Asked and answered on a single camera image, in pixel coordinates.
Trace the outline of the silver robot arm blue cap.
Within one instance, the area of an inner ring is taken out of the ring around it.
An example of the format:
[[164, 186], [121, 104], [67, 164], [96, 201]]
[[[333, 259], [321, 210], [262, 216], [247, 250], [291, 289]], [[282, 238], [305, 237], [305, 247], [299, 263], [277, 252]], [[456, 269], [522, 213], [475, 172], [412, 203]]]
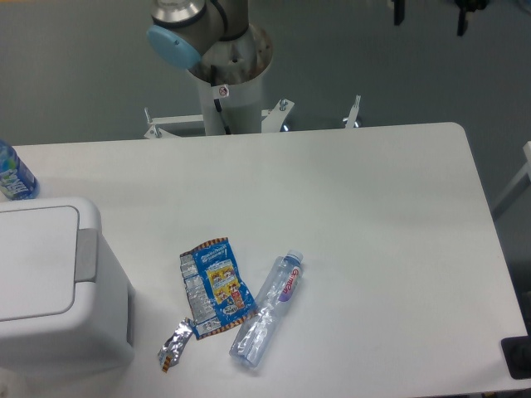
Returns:
[[153, 1], [152, 49], [169, 65], [196, 76], [211, 68], [247, 78], [270, 63], [267, 35], [249, 22], [248, 1]]

